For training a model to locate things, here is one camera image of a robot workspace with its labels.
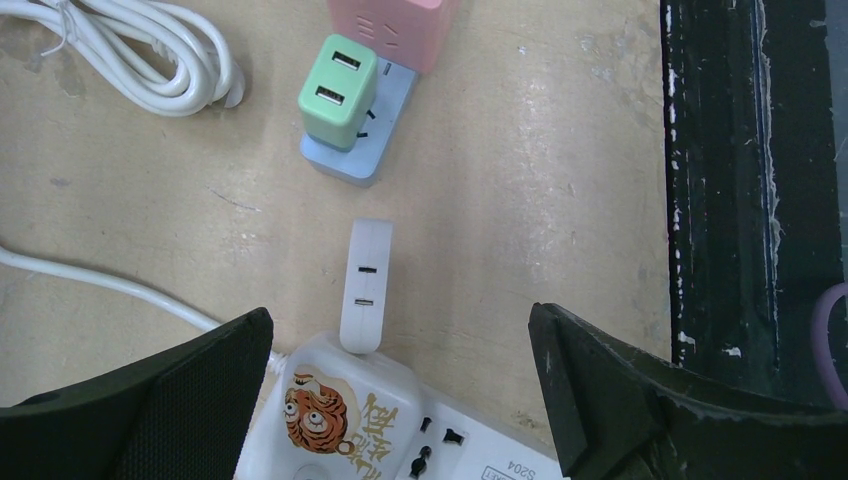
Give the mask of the green plug adapter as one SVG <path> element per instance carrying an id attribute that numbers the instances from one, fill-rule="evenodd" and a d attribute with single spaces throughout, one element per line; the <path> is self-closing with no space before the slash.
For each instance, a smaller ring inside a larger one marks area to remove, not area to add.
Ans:
<path id="1" fill-rule="evenodd" d="M 329 35 L 298 95 L 305 132 L 338 150 L 352 149 L 376 99 L 377 67 L 371 48 Z"/>

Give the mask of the pink cube adapter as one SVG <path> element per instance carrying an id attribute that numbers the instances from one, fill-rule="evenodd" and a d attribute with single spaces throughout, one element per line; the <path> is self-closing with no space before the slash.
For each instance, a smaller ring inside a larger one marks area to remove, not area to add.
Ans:
<path id="1" fill-rule="evenodd" d="M 333 31 L 419 74 L 430 73 L 459 10 L 456 0 L 328 0 Z"/>

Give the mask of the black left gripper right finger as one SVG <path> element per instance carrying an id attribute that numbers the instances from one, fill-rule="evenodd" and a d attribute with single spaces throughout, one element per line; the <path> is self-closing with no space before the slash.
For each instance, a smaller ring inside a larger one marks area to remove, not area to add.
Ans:
<path id="1" fill-rule="evenodd" d="M 843 479 L 847 415 L 741 390 L 621 341 L 554 303 L 528 321 L 570 479 Z"/>

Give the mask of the white cube plug adapter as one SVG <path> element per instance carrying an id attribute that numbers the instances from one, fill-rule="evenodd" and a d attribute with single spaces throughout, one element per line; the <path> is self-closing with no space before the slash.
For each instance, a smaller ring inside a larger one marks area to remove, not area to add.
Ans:
<path id="1" fill-rule="evenodd" d="M 395 479 L 410 470 L 424 397 L 408 367 L 321 333 L 286 360 L 245 440 L 238 479 Z"/>

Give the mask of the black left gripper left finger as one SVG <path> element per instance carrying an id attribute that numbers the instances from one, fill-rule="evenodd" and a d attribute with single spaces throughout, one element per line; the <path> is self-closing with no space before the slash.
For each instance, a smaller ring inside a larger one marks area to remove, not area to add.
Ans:
<path id="1" fill-rule="evenodd" d="M 183 344 L 2 408 L 2 478 L 232 478 L 273 329 L 259 307 Z"/>

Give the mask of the white USB power strip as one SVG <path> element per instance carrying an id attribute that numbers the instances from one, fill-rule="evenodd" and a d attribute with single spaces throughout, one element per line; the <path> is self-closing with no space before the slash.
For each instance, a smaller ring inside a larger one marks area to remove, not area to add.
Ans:
<path id="1" fill-rule="evenodd" d="M 553 448 L 430 387 L 393 479 L 563 479 Z"/>

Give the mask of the light blue power strip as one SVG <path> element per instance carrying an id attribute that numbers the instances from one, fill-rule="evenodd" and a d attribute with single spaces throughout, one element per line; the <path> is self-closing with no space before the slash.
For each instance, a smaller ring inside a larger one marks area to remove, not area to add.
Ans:
<path id="1" fill-rule="evenodd" d="M 353 147 L 341 151 L 305 134 L 303 157 L 320 173 L 361 188 L 373 185 L 418 78 L 417 72 L 380 57 L 376 98 Z"/>

